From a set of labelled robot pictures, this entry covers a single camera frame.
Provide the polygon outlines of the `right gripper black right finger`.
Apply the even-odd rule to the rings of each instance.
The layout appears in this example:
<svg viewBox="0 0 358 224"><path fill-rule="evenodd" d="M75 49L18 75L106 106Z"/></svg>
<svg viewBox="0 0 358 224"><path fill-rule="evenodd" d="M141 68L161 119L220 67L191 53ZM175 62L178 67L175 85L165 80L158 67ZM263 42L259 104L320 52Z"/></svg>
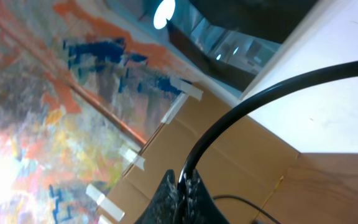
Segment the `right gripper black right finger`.
<svg viewBox="0 0 358 224"><path fill-rule="evenodd" d="M186 224L228 224L228 220L219 211L210 196L197 170L185 184L185 215Z"/></svg>

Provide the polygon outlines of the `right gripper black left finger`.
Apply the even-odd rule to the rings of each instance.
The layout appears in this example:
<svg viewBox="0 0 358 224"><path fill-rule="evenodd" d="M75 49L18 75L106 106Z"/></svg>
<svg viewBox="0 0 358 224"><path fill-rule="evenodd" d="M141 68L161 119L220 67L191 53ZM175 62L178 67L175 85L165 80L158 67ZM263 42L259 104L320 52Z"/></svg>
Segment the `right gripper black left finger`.
<svg viewBox="0 0 358 224"><path fill-rule="evenodd" d="M166 171L154 196L135 224L174 224L179 223L178 205L180 194L172 169Z"/></svg>

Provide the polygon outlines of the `brown cardboard panel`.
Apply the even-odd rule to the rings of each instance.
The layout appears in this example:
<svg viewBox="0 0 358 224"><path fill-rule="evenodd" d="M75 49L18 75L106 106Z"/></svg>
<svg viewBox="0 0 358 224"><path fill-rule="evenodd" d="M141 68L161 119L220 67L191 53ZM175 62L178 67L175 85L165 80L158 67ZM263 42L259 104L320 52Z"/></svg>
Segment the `brown cardboard panel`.
<svg viewBox="0 0 358 224"><path fill-rule="evenodd" d="M142 169L133 165L107 198L134 223L144 212L166 170L180 172L199 138L231 107L209 90L201 100L188 97L169 124L161 124L141 149ZM258 207L271 196L298 152L248 116L213 142L196 169L212 195L236 195Z"/></svg>

